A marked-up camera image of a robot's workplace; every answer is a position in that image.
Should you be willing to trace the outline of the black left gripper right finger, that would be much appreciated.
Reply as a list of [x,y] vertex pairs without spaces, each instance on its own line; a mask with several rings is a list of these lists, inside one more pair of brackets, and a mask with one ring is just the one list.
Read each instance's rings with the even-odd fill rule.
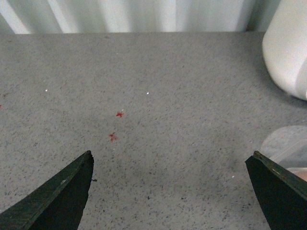
[[259,151],[255,151],[245,163],[270,229],[305,230],[307,182]]

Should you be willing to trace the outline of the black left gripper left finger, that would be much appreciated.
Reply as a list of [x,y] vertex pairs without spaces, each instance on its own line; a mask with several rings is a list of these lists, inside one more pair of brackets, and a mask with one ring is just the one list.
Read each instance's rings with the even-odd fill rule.
[[86,151],[0,215],[2,230],[76,230],[86,206],[94,158]]

